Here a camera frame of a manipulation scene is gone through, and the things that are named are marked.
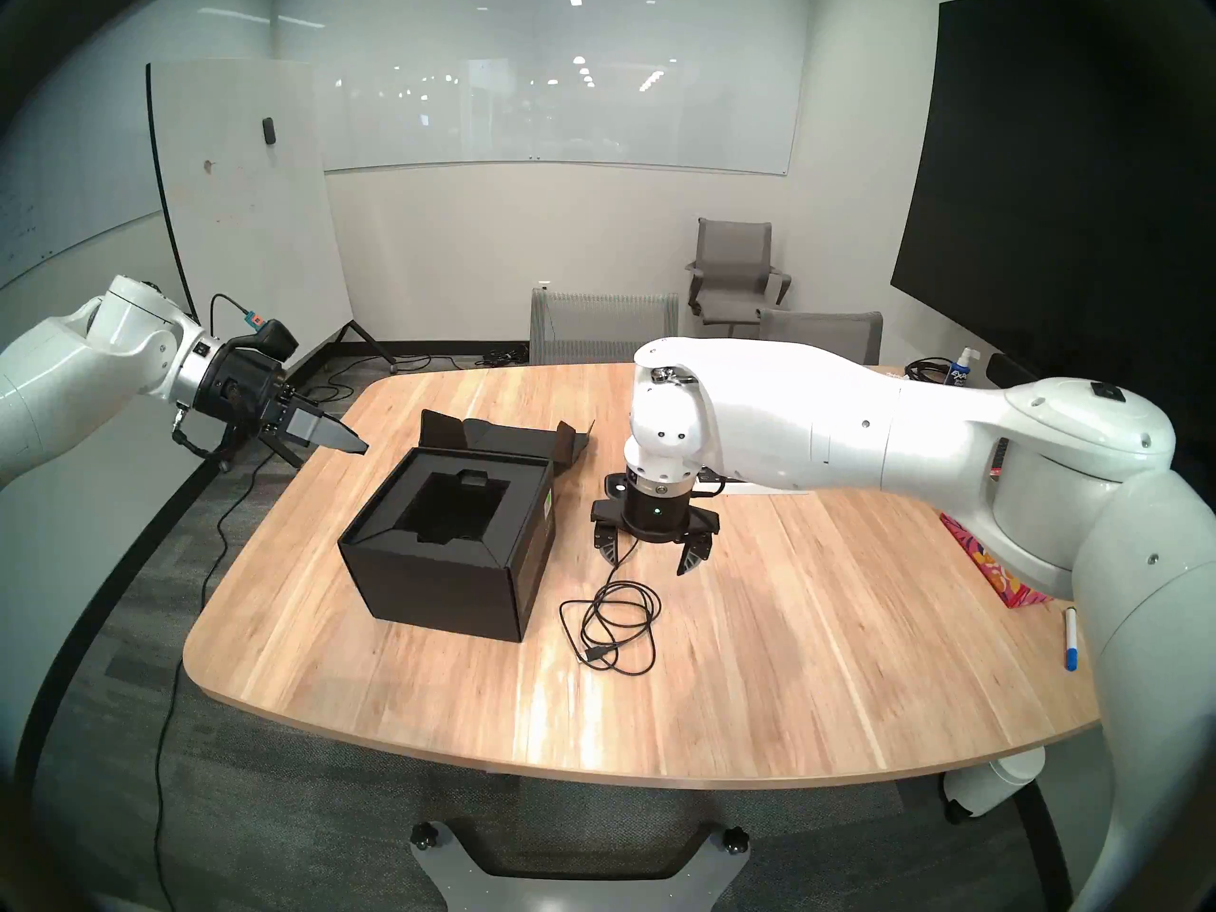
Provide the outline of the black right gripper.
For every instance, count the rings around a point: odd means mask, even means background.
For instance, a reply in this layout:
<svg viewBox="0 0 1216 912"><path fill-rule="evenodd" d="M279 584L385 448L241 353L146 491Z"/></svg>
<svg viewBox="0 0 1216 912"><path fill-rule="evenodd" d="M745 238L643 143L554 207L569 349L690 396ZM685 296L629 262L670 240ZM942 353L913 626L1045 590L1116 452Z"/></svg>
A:
<svg viewBox="0 0 1216 912"><path fill-rule="evenodd" d="M679 542L682 547L677 576L683 576L713 553L721 530L719 516L692 503L706 499L696 492L694 475L680 480L649 480L635 473L609 473L603 479L604 499L591 507L595 550L613 568L619 564L619 531L651 544Z"/></svg>

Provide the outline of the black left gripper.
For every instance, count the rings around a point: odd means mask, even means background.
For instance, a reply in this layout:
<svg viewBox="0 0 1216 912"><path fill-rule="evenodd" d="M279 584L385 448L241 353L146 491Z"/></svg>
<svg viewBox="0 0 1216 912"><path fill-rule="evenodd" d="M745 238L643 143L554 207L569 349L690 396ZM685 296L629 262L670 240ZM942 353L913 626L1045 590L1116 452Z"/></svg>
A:
<svg viewBox="0 0 1216 912"><path fill-rule="evenodd" d="M310 401L293 401L283 362L294 338L233 338L212 354L202 378L202 413L225 424L223 440L271 437L306 447L364 455L368 444Z"/></svg>

